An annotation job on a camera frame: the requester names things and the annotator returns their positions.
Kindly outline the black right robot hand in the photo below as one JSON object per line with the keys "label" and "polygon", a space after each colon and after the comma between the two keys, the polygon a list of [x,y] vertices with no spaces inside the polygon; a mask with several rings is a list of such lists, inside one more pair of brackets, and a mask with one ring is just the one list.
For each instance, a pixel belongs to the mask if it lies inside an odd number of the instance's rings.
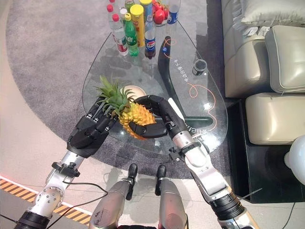
{"label": "black right robot hand", "polygon": [[137,135],[143,138],[159,138],[169,134],[173,138],[182,131],[187,131],[186,124],[171,107],[169,102],[156,95],[146,95],[135,100],[138,104],[152,111],[155,115],[162,118],[162,123],[140,125],[129,122],[129,127]]}

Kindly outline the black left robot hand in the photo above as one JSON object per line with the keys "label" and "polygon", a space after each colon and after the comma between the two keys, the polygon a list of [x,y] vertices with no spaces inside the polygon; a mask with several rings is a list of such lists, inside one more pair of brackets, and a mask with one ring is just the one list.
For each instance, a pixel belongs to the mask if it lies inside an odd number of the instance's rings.
{"label": "black left robot hand", "polygon": [[112,116],[113,105],[98,98],[84,115],[67,140],[67,149],[77,155],[89,158],[101,147],[109,130],[118,121],[118,115]]}

